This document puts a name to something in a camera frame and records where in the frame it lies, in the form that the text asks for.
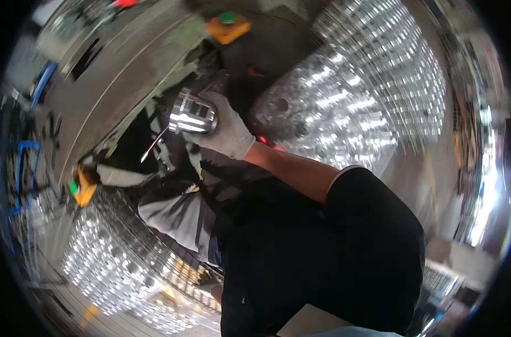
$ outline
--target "forearm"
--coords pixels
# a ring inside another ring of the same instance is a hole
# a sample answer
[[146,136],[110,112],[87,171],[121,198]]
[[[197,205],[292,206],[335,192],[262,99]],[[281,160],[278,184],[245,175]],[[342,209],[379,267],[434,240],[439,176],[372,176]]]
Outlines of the forearm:
[[330,184],[339,172],[332,166],[277,151],[259,142],[252,145],[244,160],[264,168],[295,190],[320,203],[327,199]]

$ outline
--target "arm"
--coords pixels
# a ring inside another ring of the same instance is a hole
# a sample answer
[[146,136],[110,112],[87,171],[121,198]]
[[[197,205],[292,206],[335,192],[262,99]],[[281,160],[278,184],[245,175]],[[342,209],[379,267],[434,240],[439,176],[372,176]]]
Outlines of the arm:
[[185,133],[187,140],[229,158],[260,166],[309,198],[325,202],[338,169],[312,159],[279,152],[256,142],[227,98],[215,92],[204,92],[200,96],[218,108],[218,126],[210,134]]
[[255,142],[245,161],[260,166],[305,196],[324,203],[332,180],[339,170],[318,161],[276,151]]

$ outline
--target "gray sleeve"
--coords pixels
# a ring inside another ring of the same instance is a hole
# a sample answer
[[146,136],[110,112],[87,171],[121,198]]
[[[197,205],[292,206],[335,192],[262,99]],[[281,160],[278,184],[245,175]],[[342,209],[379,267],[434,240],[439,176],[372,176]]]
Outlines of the gray sleeve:
[[169,235],[178,244],[196,252],[201,262],[208,262],[209,259],[212,227],[202,223],[208,218],[208,211],[199,192],[168,199],[146,198],[145,203],[138,205],[140,217],[147,226]]

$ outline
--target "white glove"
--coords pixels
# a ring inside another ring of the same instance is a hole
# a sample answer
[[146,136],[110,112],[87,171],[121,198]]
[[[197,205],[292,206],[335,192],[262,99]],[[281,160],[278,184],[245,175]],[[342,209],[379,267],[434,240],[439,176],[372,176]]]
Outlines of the white glove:
[[208,134],[183,132],[184,138],[201,147],[214,150],[232,159],[244,160],[256,138],[248,131],[229,101],[219,93],[206,91],[199,95],[218,109],[218,125]]

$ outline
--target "yellow floor marking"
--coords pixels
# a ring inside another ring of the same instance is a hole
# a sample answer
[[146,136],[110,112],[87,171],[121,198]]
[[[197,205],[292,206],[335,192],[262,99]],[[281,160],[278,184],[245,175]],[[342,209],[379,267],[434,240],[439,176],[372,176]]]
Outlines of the yellow floor marking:
[[100,310],[94,305],[90,305],[85,309],[83,320],[80,322],[80,329],[83,331],[87,327],[87,324],[100,313]]
[[430,181],[431,195],[434,198],[434,213],[435,213],[435,235],[439,235],[439,209],[437,207],[437,199],[435,194],[435,179],[434,173],[431,170],[430,158],[424,154],[424,163],[427,170],[427,178]]

